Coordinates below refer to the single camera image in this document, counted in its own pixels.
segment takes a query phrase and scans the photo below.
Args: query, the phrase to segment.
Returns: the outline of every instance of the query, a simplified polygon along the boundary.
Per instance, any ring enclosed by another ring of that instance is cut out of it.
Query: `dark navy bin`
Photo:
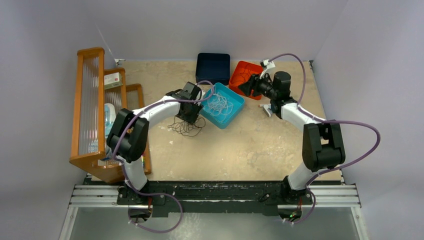
[[[230,81],[230,55],[199,53],[197,55],[196,82],[203,80],[208,80],[212,84],[228,85]]]

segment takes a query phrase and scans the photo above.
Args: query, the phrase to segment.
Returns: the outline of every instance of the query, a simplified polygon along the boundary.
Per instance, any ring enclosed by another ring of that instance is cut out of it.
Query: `gray floor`
[[[178,220],[152,218],[146,227],[167,229]],[[282,224],[278,217],[262,214],[185,213],[175,230],[151,233],[128,224],[126,208],[80,208],[71,240],[357,240],[350,208],[316,208],[310,218],[298,225]]]

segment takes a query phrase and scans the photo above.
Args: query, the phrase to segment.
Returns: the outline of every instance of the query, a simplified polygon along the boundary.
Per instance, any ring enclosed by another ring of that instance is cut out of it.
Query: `light blue basket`
[[[213,109],[210,109],[208,107],[208,101],[206,100],[201,103],[203,105],[203,108],[201,109],[200,114],[204,118],[209,120],[211,123],[215,124],[218,128],[225,129],[237,116],[237,114],[239,114],[240,111],[243,109],[243,107],[245,106],[245,99],[219,82],[216,83],[214,86],[215,93],[218,93],[221,96],[225,97],[227,102],[233,104],[233,107],[232,109],[223,110],[222,114],[214,116],[212,115],[212,113],[216,114],[216,112],[214,112]],[[211,90],[209,89],[204,95],[204,97],[207,98],[210,94]],[[209,101],[214,101],[216,98],[216,96],[212,96]]]

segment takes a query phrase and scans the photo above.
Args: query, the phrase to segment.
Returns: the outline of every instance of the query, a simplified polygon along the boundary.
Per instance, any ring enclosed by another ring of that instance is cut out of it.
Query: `gray wall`
[[[86,0],[115,58],[313,59],[347,0]]]
[[[314,66],[328,118],[381,131],[375,153],[343,171],[357,183],[372,239],[424,236],[424,1],[350,0]],[[343,127],[349,160],[375,142]]]
[[[68,162],[77,50],[103,42],[80,0],[3,0],[0,33],[0,239],[56,240],[84,176]]]

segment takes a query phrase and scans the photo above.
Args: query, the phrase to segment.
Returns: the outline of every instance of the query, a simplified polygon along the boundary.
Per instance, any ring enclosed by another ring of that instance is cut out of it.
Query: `beige table surface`
[[[237,61],[231,62],[231,74]],[[306,66],[306,89],[302,106],[325,117],[314,76]],[[166,93],[181,89],[187,81],[196,82],[195,61],[125,61],[126,84],[140,83],[144,103],[151,104]],[[277,62],[276,71],[291,75],[291,95],[299,99],[302,90],[302,68],[298,62]],[[128,96],[128,107],[135,97]],[[225,129],[206,120],[206,126],[195,137],[182,136],[167,128],[168,118],[148,132],[152,174],[149,180],[168,181],[262,181],[282,180],[302,162],[302,133],[277,116],[267,117],[258,104],[245,97],[239,115]],[[339,171],[319,180],[340,180]]]

